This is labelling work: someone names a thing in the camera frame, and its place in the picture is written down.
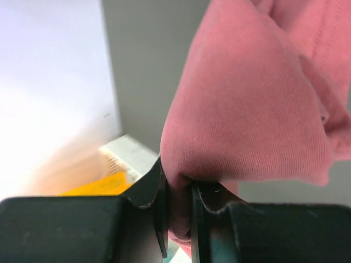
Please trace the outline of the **pink t shirt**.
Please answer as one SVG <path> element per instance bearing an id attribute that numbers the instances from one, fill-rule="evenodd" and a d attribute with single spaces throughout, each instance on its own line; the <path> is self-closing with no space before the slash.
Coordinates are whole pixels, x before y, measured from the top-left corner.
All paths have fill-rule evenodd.
<path id="1" fill-rule="evenodd" d="M 191 255 L 191 182 L 324 186 L 350 159 L 350 1 L 211 1 L 161 136 L 169 235 Z"/>

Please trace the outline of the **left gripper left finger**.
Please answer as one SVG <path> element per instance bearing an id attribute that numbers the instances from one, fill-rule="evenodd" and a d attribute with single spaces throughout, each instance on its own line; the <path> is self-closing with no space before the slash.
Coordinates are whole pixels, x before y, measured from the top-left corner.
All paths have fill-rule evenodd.
<path id="1" fill-rule="evenodd" d="M 162 262 L 167 182 L 160 161 L 118 196 L 1 202 L 1 262 Z"/>

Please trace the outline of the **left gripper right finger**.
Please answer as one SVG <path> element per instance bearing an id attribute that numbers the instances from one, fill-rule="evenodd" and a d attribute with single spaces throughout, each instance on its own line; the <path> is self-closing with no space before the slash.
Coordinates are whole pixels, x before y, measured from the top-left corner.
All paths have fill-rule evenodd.
<path id="1" fill-rule="evenodd" d="M 219 183 L 192 184 L 193 262 L 350 262 L 350 208 L 246 203 Z"/>

